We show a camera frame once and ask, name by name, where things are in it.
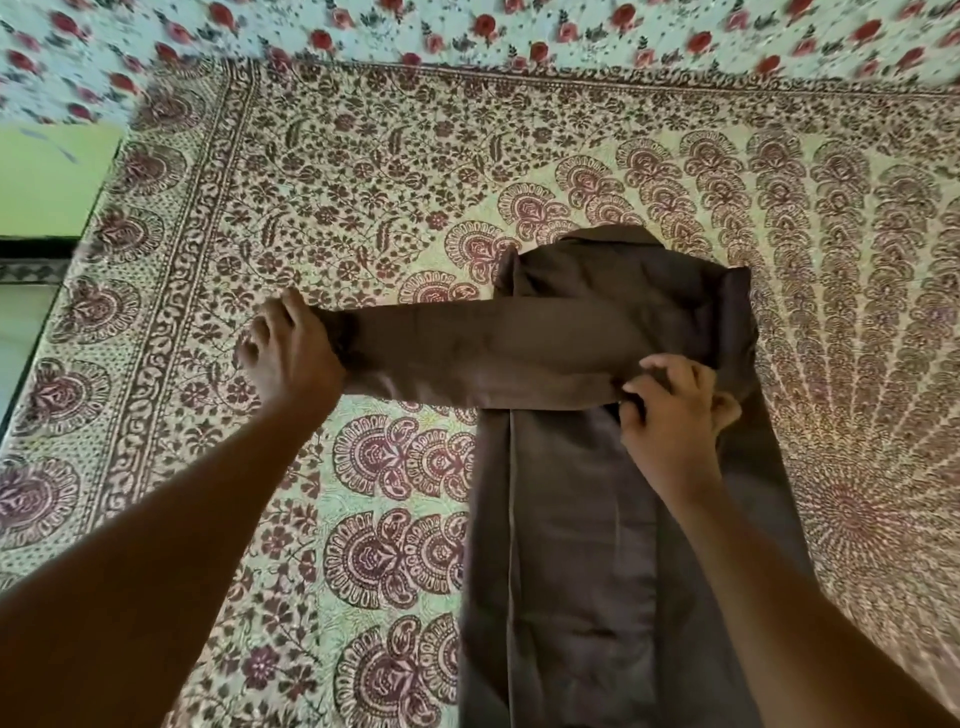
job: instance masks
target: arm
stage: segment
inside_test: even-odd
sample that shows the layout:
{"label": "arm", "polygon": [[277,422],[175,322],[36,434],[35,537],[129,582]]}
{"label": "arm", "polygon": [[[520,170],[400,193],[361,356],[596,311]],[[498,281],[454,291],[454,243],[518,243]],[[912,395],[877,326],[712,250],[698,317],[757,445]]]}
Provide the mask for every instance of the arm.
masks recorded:
{"label": "arm", "polygon": [[623,443],[684,530],[713,592],[767,728],[957,728],[954,718],[800,576],[723,487],[716,435],[739,405],[713,391],[714,372],[681,356],[624,389]]}
{"label": "arm", "polygon": [[260,411],[0,598],[10,725],[151,726],[170,710],[261,512],[343,387],[296,291],[264,305],[240,356]]}

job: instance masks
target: finger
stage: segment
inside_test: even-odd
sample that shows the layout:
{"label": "finger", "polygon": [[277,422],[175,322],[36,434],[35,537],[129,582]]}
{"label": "finger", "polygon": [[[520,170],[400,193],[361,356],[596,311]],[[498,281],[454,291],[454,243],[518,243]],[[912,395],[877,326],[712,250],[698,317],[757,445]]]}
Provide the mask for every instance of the finger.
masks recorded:
{"label": "finger", "polygon": [[622,401],[620,403],[620,431],[626,433],[642,428],[643,420],[640,418],[640,410],[636,407],[636,404],[630,400]]}
{"label": "finger", "polygon": [[697,379],[697,386],[700,389],[700,397],[704,402],[710,404],[713,397],[713,388],[716,386],[717,373],[706,364],[694,361],[693,375]]}
{"label": "finger", "polygon": [[247,371],[256,366],[257,350],[251,341],[242,341],[237,347],[237,358],[240,359],[240,366]]}
{"label": "finger", "polygon": [[663,388],[663,385],[650,375],[634,377],[623,385],[623,391],[633,392],[635,395],[639,395],[648,406],[663,401],[670,396],[670,393]]}
{"label": "finger", "polygon": [[250,338],[261,352],[270,344],[270,329],[262,316],[256,316],[250,326]]}
{"label": "finger", "polygon": [[678,353],[655,353],[640,359],[640,366],[644,369],[665,369],[674,393],[684,397],[694,396],[698,392],[692,364],[692,361]]}
{"label": "finger", "polygon": [[283,307],[283,303],[279,299],[267,299],[261,310],[263,318],[267,320],[271,338],[283,338],[290,333],[293,323],[287,318],[287,309]]}
{"label": "finger", "polygon": [[287,309],[287,315],[294,322],[295,327],[306,326],[310,322],[308,316],[316,318],[313,311],[310,310],[310,306],[303,299],[303,295],[296,288],[284,288],[283,293],[280,294],[280,300],[283,302],[283,307]]}
{"label": "finger", "polygon": [[729,392],[717,392],[713,395],[710,407],[710,419],[713,423],[713,434],[718,435],[724,429],[740,419],[743,409],[740,402]]}

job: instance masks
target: floral pattern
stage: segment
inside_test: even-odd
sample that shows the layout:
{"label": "floral pattern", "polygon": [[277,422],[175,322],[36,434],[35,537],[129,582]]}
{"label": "floral pattern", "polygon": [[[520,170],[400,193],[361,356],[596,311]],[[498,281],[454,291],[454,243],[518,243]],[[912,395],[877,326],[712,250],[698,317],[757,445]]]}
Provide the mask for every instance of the floral pattern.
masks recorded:
{"label": "floral pattern", "polygon": [[[642,221],[753,268],[758,373],[820,583],[958,709],[960,97],[299,59],[157,71],[4,444],[0,582],[246,419],[236,342],[279,287],[327,307],[486,298],[511,247]],[[475,422],[344,398],[168,725],[455,725]]]}
{"label": "floral pattern", "polygon": [[[155,93],[154,78],[194,59],[712,69],[931,85],[955,83],[960,59],[954,0],[30,0],[5,8],[0,28],[0,119],[41,122],[126,123],[138,97]],[[139,111],[136,127],[182,127],[203,114],[196,96],[156,93],[156,112]]]}
{"label": "floral pattern", "polygon": [[13,432],[72,432],[103,412],[109,392],[109,374],[99,364],[78,360],[67,368],[57,359],[40,359],[34,366],[34,381]]}
{"label": "floral pattern", "polygon": [[0,549],[29,546],[60,528],[77,505],[80,478],[63,460],[0,463]]}

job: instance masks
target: hand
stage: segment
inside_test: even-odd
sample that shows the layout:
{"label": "hand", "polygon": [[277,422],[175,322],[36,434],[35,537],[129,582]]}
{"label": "hand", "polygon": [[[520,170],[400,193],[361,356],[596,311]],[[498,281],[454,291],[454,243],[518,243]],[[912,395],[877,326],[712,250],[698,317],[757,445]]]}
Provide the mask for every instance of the hand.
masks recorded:
{"label": "hand", "polygon": [[673,392],[649,374],[624,384],[625,392],[643,400],[646,418],[633,402],[621,402],[620,439],[672,511],[721,485],[716,437],[740,417],[740,405],[732,395],[713,391],[716,373],[710,367],[685,356],[653,354],[640,366],[665,369]]}
{"label": "hand", "polygon": [[238,353],[264,409],[280,410],[311,432],[343,394],[347,373],[296,288],[261,306]]}

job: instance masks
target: forearm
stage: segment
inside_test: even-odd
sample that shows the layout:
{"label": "forearm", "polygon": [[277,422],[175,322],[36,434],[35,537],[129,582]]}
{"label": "forearm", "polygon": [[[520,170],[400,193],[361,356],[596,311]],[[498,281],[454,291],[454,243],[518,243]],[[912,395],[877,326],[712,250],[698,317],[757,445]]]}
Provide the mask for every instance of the forearm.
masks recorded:
{"label": "forearm", "polygon": [[309,435],[261,412],[0,599],[0,696],[22,711],[11,724],[159,724]]}
{"label": "forearm", "polygon": [[705,492],[671,511],[716,595],[767,728],[958,725],[793,569],[722,487]]}

